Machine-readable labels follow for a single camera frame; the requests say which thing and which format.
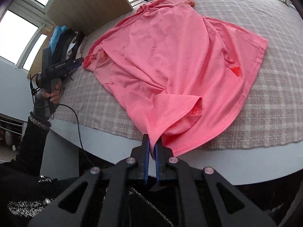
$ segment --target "light blue garment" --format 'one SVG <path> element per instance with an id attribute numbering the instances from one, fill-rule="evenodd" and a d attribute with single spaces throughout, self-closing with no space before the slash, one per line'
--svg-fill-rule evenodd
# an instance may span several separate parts
<path id="1" fill-rule="evenodd" d="M 52 55 L 55 51 L 55 48 L 56 48 L 56 45 L 59 41 L 59 37 L 60 35 L 65 32 L 68 28 L 66 26 L 56 26 L 56 28 L 54 29 L 54 33 L 52 35 L 52 38 L 50 39 L 49 41 L 49 47 L 51 47 L 51 52 L 52 52 Z"/>

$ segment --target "plaid tablecloth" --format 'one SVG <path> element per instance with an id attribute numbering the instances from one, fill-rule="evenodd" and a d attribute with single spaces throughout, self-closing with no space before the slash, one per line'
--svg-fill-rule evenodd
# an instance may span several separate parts
<path id="1" fill-rule="evenodd" d="M 200 148 L 270 147 L 303 140 L 303 21 L 297 11 L 280 0 L 195 2 L 194 9 L 199 14 L 243 26 L 269 41 L 242 111 L 228 129 Z M 92 33 L 82 56 L 86 56 L 104 32 L 134 12 Z M 80 67 L 72 78 L 74 81 L 64 83 L 66 89 L 61 103 L 75 109 L 81 124 L 130 139 L 142 139 L 126 111 L 92 72 Z M 55 117 L 76 122 L 74 114 L 65 107 L 59 107 Z"/>

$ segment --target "white table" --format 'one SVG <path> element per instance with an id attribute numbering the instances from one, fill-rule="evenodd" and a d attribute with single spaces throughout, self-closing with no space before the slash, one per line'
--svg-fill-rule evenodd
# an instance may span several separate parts
<path id="1" fill-rule="evenodd" d="M 51 129 L 81 147 L 77 124 L 54 119 Z M 129 157 L 132 148 L 141 145 L 140 141 L 83 125 L 80 125 L 80 133 L 86 151 L 114 164 Z M 259 183 L 303 169 L 303 141 L 270 148 L 194 150 L 179 158 L 199 169 L 211 166 L 233 185 Z M 151 158 L 148 173 L 155 176 L 155 163 Z"/>

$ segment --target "black sleeve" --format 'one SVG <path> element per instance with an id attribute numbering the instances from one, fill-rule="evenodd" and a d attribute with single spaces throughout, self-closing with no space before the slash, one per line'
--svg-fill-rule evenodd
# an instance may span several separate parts
<path id="1" fill-rule="evenodd" d="M 19 154 L 15 160 L 2 165 L 32 176 L 39 176 L 48 131 L 49 127 L 42 128 L 34 124 L 29 117 Z"/>

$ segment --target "pink shirt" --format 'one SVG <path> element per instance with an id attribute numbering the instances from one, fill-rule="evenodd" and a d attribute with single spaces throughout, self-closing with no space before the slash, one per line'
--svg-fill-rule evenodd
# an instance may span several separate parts
<path id="1" fill-rule="evenodd" d="M 155 0 L 102 35 L 83 68 L 175 156 L 224 131 L 257 76 L 267 40 L 199 15 L 193 0 Z"/>

